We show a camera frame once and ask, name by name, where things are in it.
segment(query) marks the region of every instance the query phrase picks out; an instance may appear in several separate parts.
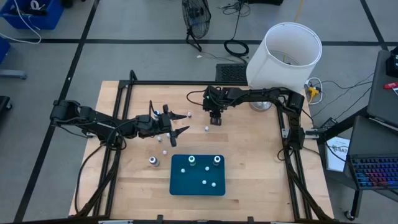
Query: blue bin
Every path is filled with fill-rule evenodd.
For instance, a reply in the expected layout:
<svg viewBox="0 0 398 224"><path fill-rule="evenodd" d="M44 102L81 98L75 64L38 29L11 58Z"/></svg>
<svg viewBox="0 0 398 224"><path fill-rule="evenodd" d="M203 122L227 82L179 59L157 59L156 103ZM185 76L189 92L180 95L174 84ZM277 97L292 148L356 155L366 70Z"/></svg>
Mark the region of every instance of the blue bin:
<svg viewBox="0 0 398 224"><path fill-rule="evenodd" d="M0 37L0 63L4 60L9 49L10 44L8 44L6 40Z"/></svg>
<svg viewBox="0 0 398 224"><path fill-rule="evenodd" d="M39 4L45 4L47 6L46 16L30 16L22 15L22 18L25 20L28 25L30 25L33 29L37 27L39 29L49 29L52 30L57 26L58 21L63 12L63 6L61 5L60 0L38 0ZM21 10L24 6L30 6L30 0L17 0L19 9ZM0 11L0 16L5 18L5 20L16 29L29 29L24 22L21 20L19 15L10 14L10 10L15 5L14 0L7 0L4 6Z"/></svg>

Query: wooden table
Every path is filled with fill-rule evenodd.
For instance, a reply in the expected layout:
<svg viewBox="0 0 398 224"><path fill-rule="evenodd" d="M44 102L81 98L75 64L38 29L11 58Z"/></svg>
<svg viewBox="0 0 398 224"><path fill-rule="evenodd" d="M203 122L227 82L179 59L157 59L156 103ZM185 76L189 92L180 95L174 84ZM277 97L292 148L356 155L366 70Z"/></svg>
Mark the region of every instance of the wooden table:
<svg viewBox="0 0 398 224"><path fill-rule="evenodd" d="M112 115L117 86L118 82L102 83L97 111ZM210 125L208 112L185 98L189 91L205 88L185 85L133 86L128 118L147 114L149 100L153 101L155 110L161 110L163 104L168 104L174 113L187 114L190 111L193 116L173 123L174 128L190 126L177 139L177 147L170 146L165 134L162 135L162 143L156 138L127 139L127 148L121 154L111 218L154 220L157 215L164 215L165 220L246 221L247 217L252 216L255 221L294 221L285 163L276 157L282 149L282 141L275 106L260 113L243 103L228 108L222 114L222 126L213 126ZM201 102L202 94L192 94L190 99ZM307 101L303 108L309 112ZM307 116L303 114L301 119L303 127L312 127ZM96 138L89 139L84 157L98 145ZM314 140L306 140L304 146L318 151ZM163 155L163 150L168 152L167 155ZM97 188L104 151L95 154L82 172L79 208ZM222 197L170 195L170 159L174 154L224 155L226 194ZM160 166L150 165L150 156L157 157ZM301 156L308 191L325 213L333 217L319 155L301 150ZM107 194L105 190L101 213ZM302 203L299 205L301 217L305 217ZM70 213L75 213L73 206Z"/></svg>

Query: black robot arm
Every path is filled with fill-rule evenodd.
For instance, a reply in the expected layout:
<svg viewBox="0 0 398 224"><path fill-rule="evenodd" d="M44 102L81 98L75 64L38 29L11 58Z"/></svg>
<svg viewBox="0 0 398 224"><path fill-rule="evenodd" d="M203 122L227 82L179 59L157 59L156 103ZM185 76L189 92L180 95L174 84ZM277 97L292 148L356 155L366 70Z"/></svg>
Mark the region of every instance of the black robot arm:
<svg viewBox="0 0 398 224"><path fill-rule="evenodd" d="M242 90L240 88L220 88L208 86L203 94L203 109L210 112L210 124L221 125L221 113L229 106L235 107L244 102L268 101L280 108L289 118L290 131L287 138L288 147L301 149L305 133L300 125L300 115L304 96L287 88L270 88L261 90Z"/></svg>
<svg viewBox="0 0 398 224"><path fill-rule="evenodd" d="M170 143L177 145L176 138L189 126L173 130L171 120L183 119L186 116L174 114L167 105L163 105L163 113L155 114L155 119L149 114L139 115L133 119L121 120L93 110L88 106L81 106L76 101L56 100L50 115L55 126L76 126L83 134L94 134L101 142L113 148L120 148L123 138L153 137L163 133L170 133Z"/></svg>

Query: keyboard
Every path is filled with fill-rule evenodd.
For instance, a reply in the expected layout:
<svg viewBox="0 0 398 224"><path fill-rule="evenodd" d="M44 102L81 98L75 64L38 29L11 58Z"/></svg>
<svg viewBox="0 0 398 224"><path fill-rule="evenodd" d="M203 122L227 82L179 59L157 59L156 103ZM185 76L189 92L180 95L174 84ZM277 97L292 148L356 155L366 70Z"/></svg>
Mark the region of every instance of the keyboard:
<svg viewBox="0 0 398 224"><path fill-rule="evenodd" d="M217 64L216 81L246 82L246 67L244 63Z"/></svg>
<svg viewBox="0 0 398 224"><path fill-rule="evenodd" d="M350 171L359 190L398 189L398 155L393 157L349 156Z"/></svg>

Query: fan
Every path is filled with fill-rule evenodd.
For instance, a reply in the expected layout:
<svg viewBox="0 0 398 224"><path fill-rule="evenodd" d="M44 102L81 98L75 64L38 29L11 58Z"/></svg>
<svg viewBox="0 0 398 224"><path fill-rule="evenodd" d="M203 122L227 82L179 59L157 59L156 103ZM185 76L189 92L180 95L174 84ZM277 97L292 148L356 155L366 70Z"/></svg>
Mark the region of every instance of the fan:
<svg viewBox="0 0 398 224"><path fill-rule="evenodd" d="M204 37L209 30L211 14L207 0L182 0L182 15L187 26L185 41L201 52L196 39Z"/></svg>

